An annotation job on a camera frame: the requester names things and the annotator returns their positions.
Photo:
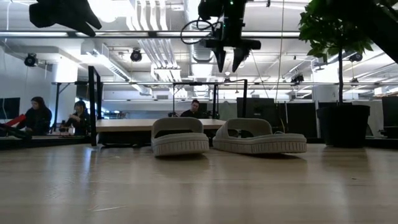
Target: desk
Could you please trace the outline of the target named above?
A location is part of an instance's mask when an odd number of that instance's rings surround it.
[[[97,133],[120,131],[151,131],[156,119],[101,119],[96,122]],[[225,121],[200,119],[203,129],[219,129]]]
[[[98,142],[104,145],[144,145],[150,143],[150,132],[156,119],[101,119],[96,122]],[[200,119],[204,130],[217,130],[225,121]]]
[[[87,144],[89,142],[89,137],[84,136],[33,136],[30,140],[8,136],[0,137],[0,149],[65,146],[71,144]]]

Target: red object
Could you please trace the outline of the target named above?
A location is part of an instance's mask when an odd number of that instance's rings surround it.
[[[8,121],[5,125],[12,127],[13,125],[20,123],[21,121],[25,120],[26,116],[24,114],[20,115],[19,117]]]

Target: security camera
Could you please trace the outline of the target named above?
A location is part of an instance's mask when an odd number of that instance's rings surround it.
[[[299,73],[297,75],[294,75],[292,77],[292,80],[290,81],[291,83],[293,83],[293,86],[298,85],[302,82],[304,82],[304,76],[303,74]]]
[[[350,62],[360,62],[362,61],[363,56],[361,54],[355,53],[353,55],[351,55],[348,60]]]
[[[27,57],[24,60],[24,64],[28,67],[36,67],[39,61],[37,60],[35,53],[27,54]]]
[[[131,55],[130,55],[130,59],[131,59],[133,62],[139,62],[139,61],[141,61],[141,59],[142,59],[141,49],[138,49],[138,48],[133,49],[133,50],[132,50],[132,53],[131,53]]]

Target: black cable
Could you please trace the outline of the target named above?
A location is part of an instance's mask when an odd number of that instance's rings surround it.
[[[183,39],[183,37],[182,37],[182,33],[185,31],[185,29],[186,29],[190,24],[193,24],[193,23],[195,23],[195,22],[196,22],[196,27],[197,27],[197,29],[200,30],[200,31],[204,31],[204,30],[207,30],[207,29],[211,28],[211,32],[207,35],[207,37],[211,37],[211,36],[216,32],[216,26],[217,26],[218,24],[221,24],[221,22],[219,21],[219,19],[220,19],[220,18],[218,18],[218,19],[217,19],[217,22],[215,22],[215,23],[213,23],[213,24],[212,24],[211,22],[209,22],[209,21],[205,21],[205,20],[203,20],[203,19],[200,19],[200,17],[198,17],[198,19],[196,19],[196,20],[194,20],[194,21],[188,22],[187,24],[185,24],[185,25],[182,27],[182,29],[181,29],[181,31],[180,31],[180,39],[181,39],[181,41],[182,41],[184,44],[192,45],[192,44],[197,44],[197,43],[199,43],[201,40],[203,40],[203,38],[202,38],[202,39],[200,39],[200,40],[198,40],[198,41],[186,42],[186,41]],[[207,24],[209,24],[209,25],[206,26],[206,27],[204,27],[204,28],[200,28],[200,27],[199,27],[199,22],[205,22],[205,23],[207,23]]]

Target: potted plant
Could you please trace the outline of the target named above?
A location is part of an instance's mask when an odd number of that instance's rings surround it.
[[[343,51],[363,54],[372,50],[371,39],[354,24],[339,19],[328,8],[328,0],[312,0],[301,13],[300,40],[310,42],[308,55],[323,58],[338,54],[338,104],[317,110],[326,145],[362,147],[370,108],[343,104]]]

